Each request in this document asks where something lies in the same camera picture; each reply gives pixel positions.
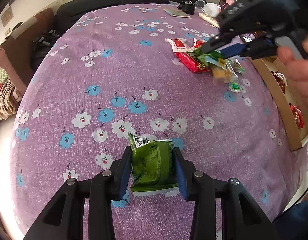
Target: black device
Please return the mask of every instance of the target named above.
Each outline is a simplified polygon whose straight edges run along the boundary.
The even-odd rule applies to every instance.
[[[294,0],[239,0],[216,18],[220,32],[201,46],[202,53],[208,54],[240,34],[257,32],[257,38],[237,46],[225,58],[274,56],[277,44],[281,44],[290,47],[296,59],[308,59],[302,47],[308,34],[308,12],[301,10]]]
[[[115,240],[111,200],[121,200],[126,192],[131,155],[131,148],[126,147],[121,159],[93,179],[68,179],[38,215],[24,240],[82,239],[86,198],[89,198],[89,240]],[[195,201],[190,240],[215,240],[216,198],[222,203],[223,240],[280,239],[238,179],[212,179],[197,171],[191,161],[184,160],[178,147],[172,150],[172,157],[181,195],[186,201]]]

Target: qr code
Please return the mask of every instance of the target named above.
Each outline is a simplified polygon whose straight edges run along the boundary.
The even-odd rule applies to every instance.
[[[134,139],[136,148],[139,148],[139,147],[141,147],[143,145],[146,145],[146,144],[150,143],[150,141],[148,139],[146,139],[146,138],[141,138],[141,137],[133,136],[133,139]]]

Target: pillow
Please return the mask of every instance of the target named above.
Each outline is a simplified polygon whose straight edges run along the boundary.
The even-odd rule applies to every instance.
[[[4,83],[8,79],[8,74],[4,69],[0,70],[0,83]]]

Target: brown armchair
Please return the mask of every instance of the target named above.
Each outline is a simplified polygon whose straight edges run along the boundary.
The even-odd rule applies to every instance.
[[[32,41],[50,29],[54,13],[47,8],[15,29],[0,45],[0,67],[6,70],[11,82],[23,96],[33,77],[30,57],[34,48]]]

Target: notebook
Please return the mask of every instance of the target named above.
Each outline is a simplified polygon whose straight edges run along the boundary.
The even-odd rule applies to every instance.
[[[183,11],[178,10],[178,9],[164,8],[164,11],[166,11],[169,15],[174,16],[174,17],[181,17],[181,18],[190,18],[191,17],[187,13],[184,13]]]

